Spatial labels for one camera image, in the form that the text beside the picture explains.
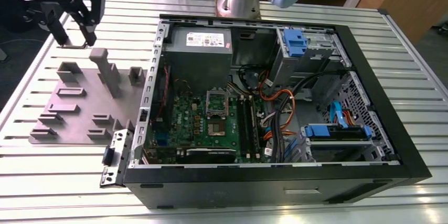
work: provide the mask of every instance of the green circuit board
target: green circuit board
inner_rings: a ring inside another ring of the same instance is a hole
[[[169,131],[169,146],[228,147],[239,150],[239,125],[236,121],[235,98],[229,98],[229,112],[225,120],[212,119],[225,124],[224,136],[209,136],[211,120],[205,116],[205,97],[177,97],[173,108],[173,124]]]
[[[152,145],[145,150],[152,163],[175,164],[176,148],[223,148],[236,150],[236,163],[260,163],[255,155],[247,158],[240,148],[239,99],[228,98],[228,115],[205,115],[205,96],[180,95],[175,98],[172,124],[168,133],[153,132]],[[211,100],[209,108],[221,110],[225,100]],[[261,101],[253,103],[263,110]]]

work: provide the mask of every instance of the power supply label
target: power supply label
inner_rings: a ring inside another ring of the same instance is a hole
[[[187,46],[189,47],[224,47],[224,34],[188,33]]]

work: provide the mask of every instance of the sticker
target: sticker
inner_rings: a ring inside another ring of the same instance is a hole
[[[264,154],[265,154],[265,156],[272,156],[272,149],[271,148],[264,148]]]
[[[272,87],[273,82],[272,82],[269,79],[267,79],[267,80],[264,81],[264,83],[265,83],[269,87]]]
[[[224,34],[188,33],[188,47],[224,47]]]

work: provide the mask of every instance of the aluminum slotted table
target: aluminum slotted table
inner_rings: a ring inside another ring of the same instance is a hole
[[[107,0],[96,47],[119,69],[147,66],[159,14],[212,16],[215,0]],[[431,169],[432,178],[355,204],[149,211],[127,188],[100,189],[103,146],[32,146],[63,61],[95,68],[91,50],[60,49],[48,38],[0,114],[0,222],[79,223],[440,223],[448,221],[448,92],[395,22],[371,9],[261,4],[263,19],[348,25]],[[76,23],[61,21],[80,43]]]

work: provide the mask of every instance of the black floor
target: black floor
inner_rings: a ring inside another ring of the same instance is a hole
[[[39,53],[48,32],[35,27],[24,33],[11,33],[0,26],[0,49],[8,55],[0,61],[0,110]]]

